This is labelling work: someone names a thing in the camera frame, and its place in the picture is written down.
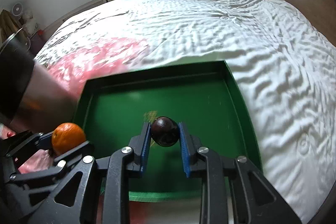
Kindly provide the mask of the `brown hanging coat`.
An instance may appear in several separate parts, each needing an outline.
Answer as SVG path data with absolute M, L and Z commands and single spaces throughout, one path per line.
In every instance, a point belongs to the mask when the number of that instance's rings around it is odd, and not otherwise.
M 15 17 L 5 9 L 1 11 L 0 24 L 2 42 L 22 28 L 22 25 L 15 19 Z

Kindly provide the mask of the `pink plastic sheet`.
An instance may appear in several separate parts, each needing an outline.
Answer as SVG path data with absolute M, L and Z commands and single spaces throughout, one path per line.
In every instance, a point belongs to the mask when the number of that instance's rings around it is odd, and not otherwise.
M 120 61 L 109 61 L 105 56 L 108 47 L 82 49 L 63 57 L 48 71 L 61 86 L 74 97 L 84 86 L 84 81 L 91 75 L 101 76 L 105 72 L 120 66 Z

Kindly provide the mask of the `wrinkled mandarin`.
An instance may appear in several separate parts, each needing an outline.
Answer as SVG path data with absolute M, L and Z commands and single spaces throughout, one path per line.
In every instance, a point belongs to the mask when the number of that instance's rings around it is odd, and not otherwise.
M 60 156 L 86 141 L 81 127 L 74 123 L 60 124 L 52 133 L 51 143 L 56 155 Z

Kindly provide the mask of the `white bed sheet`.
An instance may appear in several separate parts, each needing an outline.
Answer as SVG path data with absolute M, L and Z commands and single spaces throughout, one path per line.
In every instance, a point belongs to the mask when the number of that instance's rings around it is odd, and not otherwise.
M 308 223 L 335 183 L 335 46 L 284 0 L 114 0 L 66 20 L 45 67 L 125 39 L 127 69 L 225 60 L 266 178 Z

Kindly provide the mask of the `dark plum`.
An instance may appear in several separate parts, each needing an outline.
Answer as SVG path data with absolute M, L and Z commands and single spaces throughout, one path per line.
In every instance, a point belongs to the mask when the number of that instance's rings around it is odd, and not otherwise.
M 158 117 L 151 124 L 151 138 L 161 147 L 171 147 L 179 141 L 178 124 L 169 117 Z

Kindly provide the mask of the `white fan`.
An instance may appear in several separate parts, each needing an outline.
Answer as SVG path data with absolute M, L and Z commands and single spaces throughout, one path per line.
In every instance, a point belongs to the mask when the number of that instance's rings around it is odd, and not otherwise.
M 23 14 L 23 5 L 18 2 L 18 3 L 15 3 L 11 9 L 11 13 L 13 14 L 13 16 L 16 16 L 16 17 L 20 17 L 22 16 Z

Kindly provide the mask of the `green tray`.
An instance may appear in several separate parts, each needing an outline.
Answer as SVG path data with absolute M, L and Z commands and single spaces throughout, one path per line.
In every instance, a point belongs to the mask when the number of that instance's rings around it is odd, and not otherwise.
M 224 61 L 172 65 L 88 80 L 73 121 L 110 156 L 139 135 L 145 122 L 183 122 L 202 144 L 226 157 L 245 155 L 261 167 L 252 122 Z

